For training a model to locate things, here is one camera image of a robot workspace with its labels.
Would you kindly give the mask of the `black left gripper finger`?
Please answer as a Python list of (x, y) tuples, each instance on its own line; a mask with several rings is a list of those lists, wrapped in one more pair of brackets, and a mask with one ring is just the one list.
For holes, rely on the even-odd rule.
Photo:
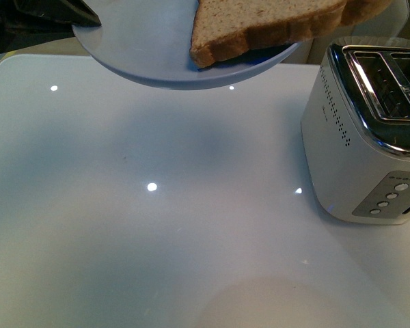
[(14, 1), (19, 12), (82, 27), (101, 26), (98, 15), (81, 0), (23, 0)]

